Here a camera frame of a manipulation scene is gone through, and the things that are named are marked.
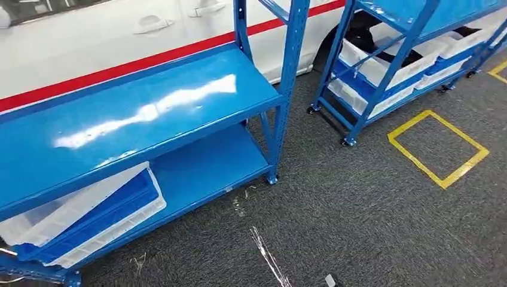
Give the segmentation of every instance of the yellow floor tape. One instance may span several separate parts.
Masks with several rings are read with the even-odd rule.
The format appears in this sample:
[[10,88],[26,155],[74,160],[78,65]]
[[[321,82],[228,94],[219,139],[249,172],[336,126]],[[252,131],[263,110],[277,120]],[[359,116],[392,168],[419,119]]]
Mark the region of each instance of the yellow floor tape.
[[[417,124],[418,122],[424,120],[429,115],[432,116],[433,118],[435,118],[436,120],[438,120],[444,126],[448,127],[454,133],[458,134],[460,137],[462,137],[464,140],[466,140],[467,142],[469,142],[471,145],[473,145],[475,148],[477,148],[479,150],[477,154],[475,154],[471,159],[469,159],[467,162],[465,162],[457,170],[453,171],[445,179],[440,179],[436,174],[434,174],[431,170],[429,170],[420,160],[415,158],[415,156],[413,156],[409,151],[407,151],[404,147],[402,147],[398,141],[396,141],[397,136],[401,135],[403,132],[405,132],[406,130],[408,130],[410,127]],[[467,173],[469,170],[471,170],[472,167],[474,167],[479,161],[481,161],[483,158],[485,158],[490,153],[486,148],[484,148],[478,142],[474,141],[469,136],[467,136],[462,131],[460,131],[457,127],[454,127],[448,121],[444,120],[439,115],[437,115],[436,113],[434,113],[433,111],[430,111],[430,110],[426,110],[426,111],[420,113],[419,115],[416,115],[410,121],[407,121],[403,125],[399,126],[397,129],[390,132],[387,135],[387,138],[389,139],[389,142],[392,145],[394,145],[404,156],[408,157],[418,168],[420,168],[422,171],[424,171],[431,179],[433,179],[433,181],[436,182],[436,184],[438,184],[443,189],[446,189],[451,184],[453,184],[455,181],[457,181],[460,177],[462,177],[465,173]]]
[[507,61],[499,64],[498,66],[496,66],[494,69],[492,69],[491,71],[488,72],[488,74],[490,74],[491,76],[497,78],[499,81],[502,81],[504,82],[505,84],[507,84],[507,79],[500,76],[498,73],[499,72],[502,72],[505,68],[507,68]]

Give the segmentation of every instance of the red stripe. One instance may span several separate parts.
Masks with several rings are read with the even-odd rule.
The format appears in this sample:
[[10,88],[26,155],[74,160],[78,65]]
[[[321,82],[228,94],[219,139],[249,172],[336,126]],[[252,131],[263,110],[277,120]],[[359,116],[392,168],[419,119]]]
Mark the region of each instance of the red stripe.
[[[345,5],[345,0],[336,0],[327,4],[313,7],[308,12],[309,17],[331,11]],[[248,27],[248,35],[254,35],[270,29],[282,26],[279,19],[274,19],[259,23]],[[142,69],[146,69],[161,63],[175,60],[199,51],[207,50],[228,42],[234,41],[234,32],[229,32],[220,36],[215,36],[200,42],[195,42],[190,45],[179,47],[173,50],[165,51],[160,54],[149,56],[133,62],[125,63],[119,66],[101,70],[92,74],[81,76],[78,78],[63,81],[50,86],[38,88],[36,90],[27,91],[14,96],[0,99],[0,112],[16,108],[18,106],[28,105],[30,103],[38,102],[40,100],[49,99],[58,96],[59,94],[68,93],[79,88],[91,86],[93,84],[101,83],[113,78],[117,78],[126,74],[130,74]]]

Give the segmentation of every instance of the white car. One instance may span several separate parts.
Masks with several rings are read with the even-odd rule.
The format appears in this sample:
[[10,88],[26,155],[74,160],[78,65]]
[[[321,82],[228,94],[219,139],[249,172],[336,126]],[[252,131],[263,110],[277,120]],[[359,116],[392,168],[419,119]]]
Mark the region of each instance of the white car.
[[[256,67],[280,78],[285,26],[247,0]],[[290,0],[277,0],[288,8]],[[311,0],[299,73],[344,0]],[[233,0],[0,0],[0,113],[233,40]]]

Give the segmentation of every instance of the blue metal shelf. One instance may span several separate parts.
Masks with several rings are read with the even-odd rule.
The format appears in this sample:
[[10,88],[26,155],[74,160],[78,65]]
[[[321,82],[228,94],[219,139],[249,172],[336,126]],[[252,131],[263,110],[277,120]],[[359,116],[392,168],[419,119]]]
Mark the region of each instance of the blue metal shelf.
[[[486,14],[490,14],[505,6],[507,6],[507,0],[347,0],[340,24],[338,25],[338,29],[335,34],[335,39],[333,40],[333,44],[329,52],[328,60],[322,72],[319,89],[309,107],[309,113],[320,110],[320,105],[322,105],[331,113],[331,115],[343,123],[347,130],[349,130],[348,134],[343,138],[344,144],[354,145],[356,143],[356,137],[368,124],[441,84],[447,84],[446,88],[451,90],[454,88],[454,84],[461,75],[467,72],[477,72],[479,67],[492,54],[494,54],[505,41],[507,41],[507,37],[503,37],[498,45],[490,48],[493,40],[497,38],[504,29],[507,29],[507,20],[500,25],[497,31],[495,31],[495,33],[485,43],[479,44],[477,47],[470,48],[450,59],[440,59],[432,67],[424,71],[424,73],[426,75],[433,75],[436,72],[459,62],[459,60],[463,60],[468,56],[471,56],[471,58],[465,62],[460,71],[439,80],[437,83],[434,83],[423,90],[415,90],[415,92],[411,95],[388,107],[378,115],[369,118],[375,106],[393,94],[393,89],[387,89],[387,87],[396,72],[401,68],[404,59],[408,56],[414,46],[442,35],[443,33],[454,30],[465,23],[471,22]],[[366,60],[385,50],[389,45],[384,45],[378,48],[373,53],[370,53],[368,57],[358,61],[351,67],[343,65],[338,57],[342,49],[343,39],[345,38],[348,26],[352,21],[355,11],[358,9],[363,9],[363,11],[370,13],[382,22],[391,25],[391,27],[397,29],[401,33],[401,38],[403,38],[400,49],[389,65],[389,68],[384,74],[384,77],[380,81],[378,87],[372,86],[371,83],[369,83],[361,76],[360,73],[356,71],[356,69]],[[334,95],[334,99],[343,105],[343,107],[349,111],[349,114],[355,118],[354,123],[351,123],[324,98],[325,93],[328,91],[328,83],[336,78],[333,76],[332,72],[337,75],[337,78],[348,84],[352,89],[358,92],[366,102],[368,102],[363,113],[359,115],[348,103],[342,100],[341,97]],[[405,88],[416,83],[418,80],[419,79],[417,77],[411,77],[405,80],[402,84],[397,85],[396,88],[399,88],[398,90],[400,90],[401,88]]]
[[[254,67],[246,0],[234,0],[233,43],[0,115],[0,221],[147,160],[167,203],[71,269],[0,253],[0,272],[79,286],[86,262],[256,177],[277,182],[310,0],[259,1],[288,25],[278,90]],[[265,154],[243,125],[257,115]]]
[[283,101],[233,44],[66,97],[0,124],[0,221]]
[[[358,6],[401,33],[408,32],[425,1],[359,0]],[[440,0],[415,45],[436,38],[466,23],[507,6],[506,0]]]
[[241,124],[162,155],[150,166],[167,207],[73,269],[259,177],[270,168],[262,151]]

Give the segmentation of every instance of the gray carpet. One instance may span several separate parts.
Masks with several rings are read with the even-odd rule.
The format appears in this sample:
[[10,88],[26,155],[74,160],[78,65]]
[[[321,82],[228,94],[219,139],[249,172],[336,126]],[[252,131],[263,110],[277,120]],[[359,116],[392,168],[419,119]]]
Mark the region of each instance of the gray carpet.
[[[348,148],[305,112],[319,77],[297,79],[277,185],[247,184],[96,260],[83,269],[85,286],[281,286],[253,227],[294,287],[326,286],[330,272],[347,287],[505,286],[505,83],[463,79],[377,121]],[[446,190],[386,136],[426,109],[490,151]],[[441,178],[475,152],[431,120],[399,141]]]

